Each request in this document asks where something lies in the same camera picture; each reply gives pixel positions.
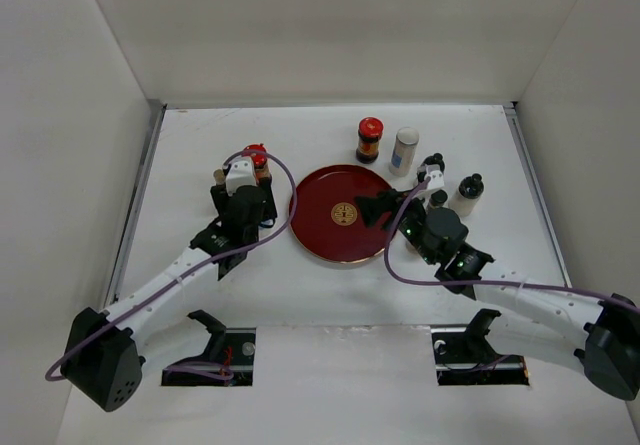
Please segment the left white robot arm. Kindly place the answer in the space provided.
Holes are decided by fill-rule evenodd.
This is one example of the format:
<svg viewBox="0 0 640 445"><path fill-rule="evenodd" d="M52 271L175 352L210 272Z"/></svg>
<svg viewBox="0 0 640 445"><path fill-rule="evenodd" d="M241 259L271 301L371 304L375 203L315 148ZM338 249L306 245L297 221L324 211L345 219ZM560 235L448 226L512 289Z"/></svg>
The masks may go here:
<svg viewBox="0 0 640 445"><path fill-rule="evenodd" d="M54 366L61 379L105 412L122 407L156 370L232 380L234 373L224 363L214 372L204 369L223 355L226 326L187 298L205 289L203 276L223 279L265 244L262 225L277 217L271 183L263 178L235 189L214 186L217 217L164 271L129 297L76 315L64 355Z"/></svg>

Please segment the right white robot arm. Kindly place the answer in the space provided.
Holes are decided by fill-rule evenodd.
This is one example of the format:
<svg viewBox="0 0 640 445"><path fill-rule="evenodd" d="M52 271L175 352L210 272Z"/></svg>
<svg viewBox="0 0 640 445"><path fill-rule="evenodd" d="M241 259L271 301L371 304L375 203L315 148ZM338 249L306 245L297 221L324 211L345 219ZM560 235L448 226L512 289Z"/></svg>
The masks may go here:
<svg viewBox="0 0 640 445"><path fill-rule="evenodd" d="M415 193L391 189L355 203L366 226L385 217L388 232L400 232L436 266L435 284L483 304L464 332L471 358L536 358L576 371L614 398L637 398L639 308L631 299L535 284L497 267L490 254L467 243L469 230L454 211L428 211Z"/></svg>

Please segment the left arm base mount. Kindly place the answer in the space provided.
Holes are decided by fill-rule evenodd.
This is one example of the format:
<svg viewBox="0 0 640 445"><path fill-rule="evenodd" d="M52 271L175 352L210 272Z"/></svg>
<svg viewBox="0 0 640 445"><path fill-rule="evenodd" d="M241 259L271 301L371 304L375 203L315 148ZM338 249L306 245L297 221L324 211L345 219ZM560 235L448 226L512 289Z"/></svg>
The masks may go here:
<svg viewBox="0 0 640 445"><path fill-rule="evenodd" d="M187 354L161 375L163 387L250 387L253 385L257 330L228 328L212 315L197 310L189 325L205 331L207 342L198 354Z"/></svg>

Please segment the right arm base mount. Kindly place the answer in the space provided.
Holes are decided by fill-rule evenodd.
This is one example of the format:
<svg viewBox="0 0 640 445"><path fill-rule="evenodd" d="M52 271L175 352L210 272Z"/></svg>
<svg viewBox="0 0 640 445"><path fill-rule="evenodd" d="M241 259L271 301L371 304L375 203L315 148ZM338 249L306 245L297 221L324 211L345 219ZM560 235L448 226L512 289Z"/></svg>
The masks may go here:
<svg viewBox="0 0 640 445"><path fill-rule="evenodd" d="M440 386L528 386L523 357L501 355L489 345L489 326L501 316L481 309L467 325L431 328L436 379Z"/></svg>

